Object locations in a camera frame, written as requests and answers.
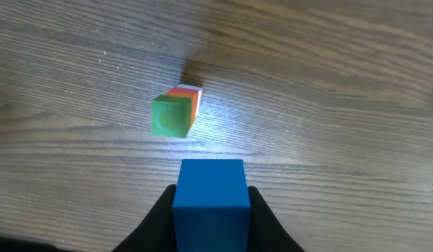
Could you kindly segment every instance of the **orange block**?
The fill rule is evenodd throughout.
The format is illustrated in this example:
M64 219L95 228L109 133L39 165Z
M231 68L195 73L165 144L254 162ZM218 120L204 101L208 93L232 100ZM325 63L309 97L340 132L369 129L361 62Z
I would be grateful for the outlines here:
M166 93L166 95L191 98L192 100L191 125L192 125L194 123L194 117L196 116L197 97L199 96L199 92L181 92L181 91L176 91L174 89L171 89Z

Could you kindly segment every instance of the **wooden surface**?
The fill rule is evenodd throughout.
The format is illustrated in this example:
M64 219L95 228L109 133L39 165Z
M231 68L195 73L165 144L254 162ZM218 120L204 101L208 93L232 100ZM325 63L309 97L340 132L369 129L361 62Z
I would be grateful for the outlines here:
M0 1L1 235L109 251L183 158L243 158L307 252L433 252L433 0Z

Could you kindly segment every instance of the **stack of blocks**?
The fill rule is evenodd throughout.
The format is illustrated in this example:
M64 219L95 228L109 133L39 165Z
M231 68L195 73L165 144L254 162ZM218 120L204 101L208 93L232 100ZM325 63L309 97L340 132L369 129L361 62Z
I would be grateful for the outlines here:
M202 87L180 84L152 101L151 134L185 138L199 114Z
M243 160L183 160L173 219L178 252L246 252L250 200Z

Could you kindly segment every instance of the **blue block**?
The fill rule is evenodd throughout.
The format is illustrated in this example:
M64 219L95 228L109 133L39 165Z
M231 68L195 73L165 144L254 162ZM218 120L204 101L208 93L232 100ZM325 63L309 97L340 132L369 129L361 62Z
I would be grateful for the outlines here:
M246 252L250 201L243 160L182 160L173 219L178 252Z

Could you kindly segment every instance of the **green block top face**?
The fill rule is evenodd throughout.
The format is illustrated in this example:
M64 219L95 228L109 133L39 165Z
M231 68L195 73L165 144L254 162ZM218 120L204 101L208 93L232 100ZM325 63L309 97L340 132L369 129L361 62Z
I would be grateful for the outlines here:
M152 101L151 134L185 138L191 114L191 98L160 95Z

